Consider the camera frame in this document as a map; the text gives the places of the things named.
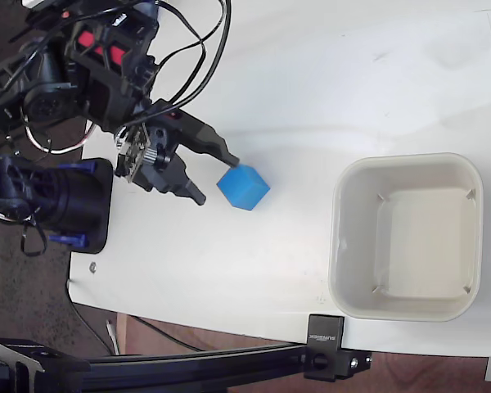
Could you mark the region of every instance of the brown floor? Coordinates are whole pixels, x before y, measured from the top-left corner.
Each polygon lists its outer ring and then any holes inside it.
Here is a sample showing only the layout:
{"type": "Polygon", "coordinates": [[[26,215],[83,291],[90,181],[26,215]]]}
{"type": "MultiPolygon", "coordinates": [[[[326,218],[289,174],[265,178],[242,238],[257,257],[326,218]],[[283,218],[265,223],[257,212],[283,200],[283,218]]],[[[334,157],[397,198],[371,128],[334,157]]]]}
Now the brown floor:
{"type": "MultiPolygon", "coordinates": [[[[261,346],[275,341],[153,322],[167,333],[202,349],[217,350],[261,346]]],[[[171,355],[186,350],[125,315],[119,315],[121,346],[127,354],[171,355]]],[[[491,393],[484,381],[487,359],[374,354],[372,369],[335,384],[305,380],[301,375],[232,389],[236,393],[374,392],[374,393],[491,393]]]]}

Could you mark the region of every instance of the white table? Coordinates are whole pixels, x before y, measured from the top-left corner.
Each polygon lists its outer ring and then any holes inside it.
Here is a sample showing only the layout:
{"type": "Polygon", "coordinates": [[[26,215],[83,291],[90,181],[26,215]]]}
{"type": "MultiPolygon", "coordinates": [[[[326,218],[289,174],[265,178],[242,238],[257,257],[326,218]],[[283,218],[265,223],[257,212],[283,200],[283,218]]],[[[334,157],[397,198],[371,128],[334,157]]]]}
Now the white table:
{"type": "MultiPolygon", "coordinates": [[[[174,2],[200,31],[215,0],[174,2]]],[[[74,254],[74,301],[171,323],[306,341],[308,315],[341,315],[327,284],[335,182],[366,156],[452,151],[484,181],[484,257],[475,303],[448,323],[348,318],[343,345],[491,356],[491,0],[233,0],[221,66],[186,110],[213,125],[272,187],[252,212],[216,183],[225,165],[179,153],[205,206],[116,179],[99,255],[74,254]],[[91,262],[97,272],[90,273],[91,262]]],[[[170,15],[152,52],[189,34],[170,15]]],[[[159,77],[170,97],[196,61],[159,77]]],[[[115,158],[98,133],[84,156],[115,158]]]]}

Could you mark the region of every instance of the black cable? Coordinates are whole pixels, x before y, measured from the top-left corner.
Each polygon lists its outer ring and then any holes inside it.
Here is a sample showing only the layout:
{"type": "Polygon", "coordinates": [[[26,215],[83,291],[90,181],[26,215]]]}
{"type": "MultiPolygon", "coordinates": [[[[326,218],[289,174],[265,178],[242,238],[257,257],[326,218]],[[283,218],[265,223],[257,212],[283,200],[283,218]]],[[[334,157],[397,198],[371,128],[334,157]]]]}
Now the black cable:
{"type": "Polygon", "coordinates": [[[204,350],[201,350],[200,348],[197,348],[195,346],[192,346],[190,344],[187,344],[186,342],[180,341],[178,338],[174,338],[173,336],[169,335],[168,333],[164,332],[162,329],[156,327],[155,325],[148,323],[146,320],[140,318],[140,317],[135,317],[134,315],[131,315],[131,318],[137,320],[139,323],[146,325],[148,328],[154,330],[158,334],[161,334],[168,340],[171,340],[172,342],[183,346],[184,348],[188,348],[189,350],[194,350],[195,352],[204,352],[204,350]]]}
{"type": "MultiPolygon", "coordinates": [[[[63,122],[67,121],[69,119],[60,119],[60,120],[56,120],[56,121],[53,121],[52,123],[50,123],[49,125],[47,126],[44,126],[42,128],[39,128],[39,129],[34,129],[32,124],[29,124],[29,126],[35,131],[35,132],[38,132],[38,133],[42,133],[45,137],[47,137],[47,133],[45,133],[46,130],[48,129],[52,129],[53,127],[56,127],[57,125],[60,125],[62,124],[63,122]]],[[[21,133],[19,133],[18,135],[15,135],[14,137],[11,137],[11,139],[9,141],[4,141],[4,142],[1,142],[0,143],[0,149],[2,149],[3,147],[7,146],[11,141],[13,142],[18,142],[20,141],[21,139],[25,138],[25,132],[24,130],[22,130],[21,133]]]]}
{"type": "Polygon", "coordinates": [[[186,83],[180,88],[180,90],[178,91],[178,93],[176,93],[174,95],[175,97],[176,96],[179,96],[180,97],[180,96],[182,96],[185,93],[185,91],[189,88],[189,86],[192,84],[192,82],[195,79],[195,77],[200,72],[200,69],[204,65],[204,61],[205,61],[205,58],[207,56],[207,51],[205,49],[205,45],[204,45],[204,41],[203,41],[202,37],[196,32],[195,29],[193,29],[193,27],[187,21],[186,17],[177,8],[171,6],[167,2],[159,2],[158,5],[160,7],[162,7],[162,8],[164,8],[165,10],[171,12],[172,14],[174,14],[183,23],[183,25],[186,26],[187,29],[189,31],[191,31],[191,33],[193,33],[193,35],[195,37],[198,38],[198,42],[196,43],[196,45],[200,45],[200,47],[202,49],[202,54],[200,56],[200,59],[198,59],[198,62],[196,63],[195,69],[193,70],[193,72],[191,72],[191,74],[187,78],[186,83]]]}
{"type": "Polygon", "coordinates": [[[102,16],[106,16],[109,14],[112,14],[114,12],[119,12],[122,10],[125,10],[130,7],[134,7],[137,4],[140,4],[141,2],[144,2],[145,0],[133,0],[127,4],[124,4],[122,6],[117,6],[113,8],[108,8],[103,11],[95,12],[92,14],[87,14],[87,15],[81,15],[81,16],[74,16],[70,17],[68,19],[63,20],[60,22],[58,25],[53,27],[51,30],[47,32],[44,38],[38,43],[36,48],[31,52],[31,54],[27,57],[27,59],[24,60],[24,62],[16,69],[16,71],[13,73],[13,75],[9,78],[5,86],[3,87],[2,91],[0,94],[4,94],[7,92],[11,86],[20,78],[22,73],[25,71],[25,69],[31,64],[31,62],[34,60],[34,58],[46,47],[46,45],[58,34],[60,33],[65,27],[69,25],[73,25],[77,22],[81,22],[82,20],[88,20],[88,19],[95,19],[99,18],[102,16]]]}
{"type": "Polygon", "coordinates": [[[211,66],[209,67],[209,70],[207,71],[205,77],[200,82],[200,85],[191,94],[189,94],[187,97],[183,98],[181,101],[177,102],[176,104],[169,105],[156,113],[152,113],[152,111],[156,110],[159,105],[158,102],[155,102],[148,109],[140,112],[136,119],[123,124],[121,129],[123,127],[128,128],[137,124],[145,123],[148,120],[153,119],[157,116],[165,115],[166,113],[179,109],[182,106],[185,106],[189,102],[193,101],[196,97],[200,95],[200,93],[202,93],[202,91],[205,89],[205,87],[213,77],[219,62],[222,59],[223,50],[227,43],[227,37],[229,35],[229,29],[231,27],[231,0],[225,0],[225,6],[226,6],[226,11],[225,11],[225,21],[223,26],[222,38],[220,39],[220,44],[218,45],[217,52],[213,59],[213,63],[211,63],[211,66]]]}
{"type": "MultiPolygon", "coordinates": [[[[226,11],[226,8],[225,8],[225,4],[223,3],[223,0],[218,0],[220,2],[220,6],[222,7],[222,14],[220,16],[220,20],[218,21],[217,25],[202,39],[202,43],[207,41],[209,38],[211,38],[213,36],[214,33],[216,33],[216,31],[218,30],[218,28],[220,27],[220,25],[222,24],[223,22],[223,19],[225,17],[225,11],[226,11]]],[[[191,45],[187,45],[186,47],[183,47],[181,49],[178,49],[177,51],[173,52],[173,54],[171,55],[168,55],[164,60],[162,60],[162,62],[159,64],[159,70],[160,70],[160,67],[163,67],[164,64],[169,61],[171,59],[171,57],[175,56],[176,54],[179,54],[180,52],[184,51],[184,50],[187,50],[187,49],[190,49],[192,47],[196,47],[197,45],[199,45],[200,43],[192,43],[191,45]]],[[[175,103],[176,101],[178,101],[182,96],[183,94],[187,91],[187,89],[191,86],[193,80],[195,80],[196,76],[198,75],[198,73],[200,72],[201,68],[202,68],[202,63],[198,62],[196,64],[196,67],[195,69],[191,72],[191,74],[189,75],[189,78],[187,78],[187,81],[186,83],[176,92],[176,94],[174,96],[171,97],[171,99],[169,99],[169,102],[171,103],[175,103]]]]}
{"type": "Polygon", "coordinates": [[[95,330],[91,327],[91,325],[86,321],[82,314],[78,311],[76,306],[74,305],[71,295],[69,294],[69,282],[70,282],[70,277],[71,277],[71,261],[69,262],[67,266],[67,281],[65,282],[65,297],[67,297],[67,300],[69,301],[69,304],[71,308],[73,309],[74,313],[76,314],[77,317],[79,317],[80,321],[83,323],[83,325],[95,336],[95,338],[102,344],[104,348],[106,348],[106,351],[109,353],[110,356],[115,356],[115,352],[111,349],[110,346],[107,345],[107,343],[100,337],[100,335],[95,332],[95,330]]]}

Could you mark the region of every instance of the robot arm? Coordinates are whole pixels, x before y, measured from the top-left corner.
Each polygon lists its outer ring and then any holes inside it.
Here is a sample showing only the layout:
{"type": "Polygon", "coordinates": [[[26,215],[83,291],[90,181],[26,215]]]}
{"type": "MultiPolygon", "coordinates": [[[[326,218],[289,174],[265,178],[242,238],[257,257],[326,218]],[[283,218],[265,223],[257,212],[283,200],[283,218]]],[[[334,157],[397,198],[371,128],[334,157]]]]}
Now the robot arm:
{"type": "Polygon", "coordinates": [[[238,159],[213,128],[178,108],[168,111],[174,102],[151,104],[159,67],[147,51],[159,31],[159,7],[171,7],[154,0],[24,4],[32,8],[28,29],[47,34],[0,64],[0,130],[82,116],[114,134],[117,176],[202,205],[205,196],[187,177],[178,146],[230,166],[238,159]],[[125,126],[140,114],[151,118],[125,126]]]}

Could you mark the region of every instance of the metal bracket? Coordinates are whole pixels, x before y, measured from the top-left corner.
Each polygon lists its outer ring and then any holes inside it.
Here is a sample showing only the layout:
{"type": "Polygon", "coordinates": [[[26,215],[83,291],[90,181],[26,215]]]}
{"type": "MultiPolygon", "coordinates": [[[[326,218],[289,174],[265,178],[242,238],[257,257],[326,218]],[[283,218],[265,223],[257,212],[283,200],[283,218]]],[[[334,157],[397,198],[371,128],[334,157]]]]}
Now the metal bracket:
{"type": "Polygon", "coordinates": [[[85,360],[30,340],[0,338],[0,363],[9,367],[16,393],[82,391],[83,373],[91,370],[85,360]]]}
{"type": "Polygon", "coordinates": [[[334,382],[371,367],[371,352],[341,348],[343,332],[344,317],[309,315],[305,378],[334,382]]]}

